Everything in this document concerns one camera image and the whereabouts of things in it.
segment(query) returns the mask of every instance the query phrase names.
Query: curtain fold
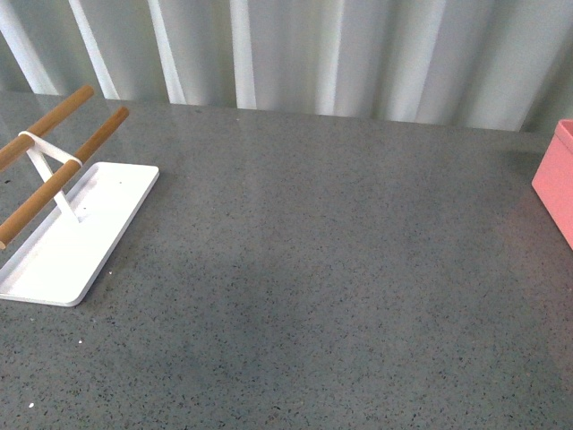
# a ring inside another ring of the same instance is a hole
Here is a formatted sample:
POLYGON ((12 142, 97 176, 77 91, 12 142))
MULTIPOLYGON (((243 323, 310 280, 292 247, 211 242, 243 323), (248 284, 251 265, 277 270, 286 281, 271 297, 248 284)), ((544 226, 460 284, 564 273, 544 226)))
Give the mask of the curtain fold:
POLYGON ((552 133, 569 0, 0 0, 0 90, 552 133))

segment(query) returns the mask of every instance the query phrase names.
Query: wooden dowel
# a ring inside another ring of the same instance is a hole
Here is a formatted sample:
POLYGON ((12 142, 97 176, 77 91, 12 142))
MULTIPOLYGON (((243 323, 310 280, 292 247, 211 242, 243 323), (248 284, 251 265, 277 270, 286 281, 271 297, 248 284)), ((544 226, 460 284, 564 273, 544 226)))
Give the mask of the wooden dowel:
POLYGON ((113 134, 129 116, 127 107, 121 106, 107 121, 75 152, 74 156, 85 163, 95 151, 113 134))
MULTIPOLYGON (((129 110, 120 107, 108 120, 77 150, 75 157, 82 163, 88 161, 95 151, 107 140, 117 127, 128 117, 129 110)), ((0 226, 0 250, 8 244, 32 221, 36 215, 80 170, 75 160, 67 161, 36 192, 24 202, 0 226)))
MULTIPOLYGON (((54 129, 54 127, 64 121, 74 110, 79 108, 91 96, 93 96, 93 88, 89 85, 84 85, 62 103, 41 117, 36 124, 28 127, 28 131, 39 137, 48 134, 54 129)), ((23 134, 4 146, 0 150, 0 172, 14 163, 15 160, 17 160, 33 145, 34 141, 32 138, 23 134)))
POLYGON ((36 192, 0 226, 0 250, 8 244, 44 209, 62 187, 80 170, 75 160, 67 161, 36 192))

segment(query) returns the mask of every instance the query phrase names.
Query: gray countertop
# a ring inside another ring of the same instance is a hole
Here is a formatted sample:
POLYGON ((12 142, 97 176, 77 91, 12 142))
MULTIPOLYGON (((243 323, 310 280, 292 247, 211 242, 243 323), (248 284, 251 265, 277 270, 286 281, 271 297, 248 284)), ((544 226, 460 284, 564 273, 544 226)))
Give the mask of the gray countertop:
MULTIPOLYGON (((59 100, 0 93, 2 144, 59 100)), ((573 428, 547 136, 126 106, 93 161, 159 180, 79 305, 0 301, 0 427, 573 428)), ((0 174, 2 220, 38 185, 0 174)))

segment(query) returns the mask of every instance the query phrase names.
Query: quartz countertop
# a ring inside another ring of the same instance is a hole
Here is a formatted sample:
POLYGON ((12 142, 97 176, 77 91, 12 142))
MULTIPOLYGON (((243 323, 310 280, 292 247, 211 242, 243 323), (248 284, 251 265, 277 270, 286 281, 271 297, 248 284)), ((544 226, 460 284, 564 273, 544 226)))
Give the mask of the quartz countertop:
MULTIPOLYGON (((60 100, 0 93, 2 144, 60 100)), ((548 136, 124 104, 91 162, 159 179, 79 305, 0 301, 0 427, 573 428, 548 136)), ((0 174, 2 220, 39 183, 0 174)))

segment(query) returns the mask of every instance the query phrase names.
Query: white strap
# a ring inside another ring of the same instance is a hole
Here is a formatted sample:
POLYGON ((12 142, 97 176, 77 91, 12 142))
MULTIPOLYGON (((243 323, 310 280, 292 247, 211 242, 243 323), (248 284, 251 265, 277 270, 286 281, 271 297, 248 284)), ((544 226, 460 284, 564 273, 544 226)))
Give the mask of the white strap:
POLYGON ((18 133, 19 136, 21 134, 26 134, 27 136, 31 137, 33 141, 36 143, 36 147, 40 152, 48 155, 53 159, 57 159, 60 163, 64 164, 66 161, 72 159, 75 162, 77 162, 80 165, 80 167, 83 166, 83 163, 79 159, 76 159, 73 155, 68 154, 65 150, 60 150, 58 147, 54 146, 50 142, 46 142, 41 137, 38 137, 36 134, 26 131, 18 133))

